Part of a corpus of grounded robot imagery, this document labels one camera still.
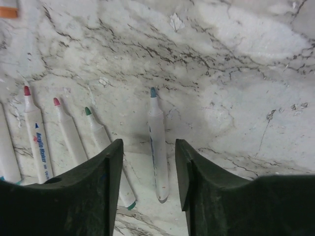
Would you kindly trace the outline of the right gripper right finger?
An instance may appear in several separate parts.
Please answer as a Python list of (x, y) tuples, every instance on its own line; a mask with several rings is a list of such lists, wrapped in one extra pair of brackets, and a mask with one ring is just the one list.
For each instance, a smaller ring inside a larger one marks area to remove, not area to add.
[(191, 236), (312, 236), (314, 175), (239, 177), (177, 139), (182, 211)]

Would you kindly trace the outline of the light blue cap marker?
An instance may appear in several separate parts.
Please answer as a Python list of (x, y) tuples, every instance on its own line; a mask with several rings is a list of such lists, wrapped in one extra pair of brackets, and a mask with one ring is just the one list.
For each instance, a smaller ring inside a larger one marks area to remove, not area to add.
[(2, 104), (0, 104), (0, 171), (5, 181), (21, 183), (22, 177)]

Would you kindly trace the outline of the pink cap marker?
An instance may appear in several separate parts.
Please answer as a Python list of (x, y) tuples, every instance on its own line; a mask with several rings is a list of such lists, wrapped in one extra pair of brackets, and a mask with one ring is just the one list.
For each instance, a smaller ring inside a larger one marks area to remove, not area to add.
[(58, 115), (59, 127), (61, 129), (66, 147), (73, 158), (74, 165), (79, 166), (88, 160), (79, 133), (73, 118), (64, 110), (61, 102), (55, 97), (53, 102)]

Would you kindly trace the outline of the magenta cap marker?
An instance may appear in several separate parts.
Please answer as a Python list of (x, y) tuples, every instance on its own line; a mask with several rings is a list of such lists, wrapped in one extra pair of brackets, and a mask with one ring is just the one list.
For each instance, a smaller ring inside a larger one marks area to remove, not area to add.
[(42, 112), (40, 108), (35, 105), (30, 88), (28, 86), (24, 86), (24, 99), (24, 116), (37, 171), (38, 182), (45, 183), (49, 179), (53, 178), (54, 175)]

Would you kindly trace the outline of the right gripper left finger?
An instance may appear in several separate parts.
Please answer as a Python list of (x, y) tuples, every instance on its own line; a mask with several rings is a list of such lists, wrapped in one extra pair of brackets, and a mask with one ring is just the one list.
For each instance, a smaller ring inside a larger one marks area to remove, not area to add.
[(110, 236), (119, 193), (110, 189), (104, 156), (43, 184), (0, 183), (3, 236)]

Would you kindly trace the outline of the yellow cap marker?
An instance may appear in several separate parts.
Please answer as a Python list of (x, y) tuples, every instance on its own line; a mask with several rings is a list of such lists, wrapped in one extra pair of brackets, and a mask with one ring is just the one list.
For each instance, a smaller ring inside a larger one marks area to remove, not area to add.
[(18, 17), (18, 8), (16, 7), (0, 7), (0, 17), (14, 19)]

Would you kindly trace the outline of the teal cap marker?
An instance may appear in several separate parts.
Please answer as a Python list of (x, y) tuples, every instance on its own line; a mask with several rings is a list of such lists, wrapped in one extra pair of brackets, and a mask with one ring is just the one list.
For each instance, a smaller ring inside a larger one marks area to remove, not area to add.
[(168, 163), (165, 141), (164, 113), (158, 104), (156, 89), (150, 89), (150, 109), (148, 112), (150, 145), (152, 151), (156, 196), (165, 203), (169, 196)]

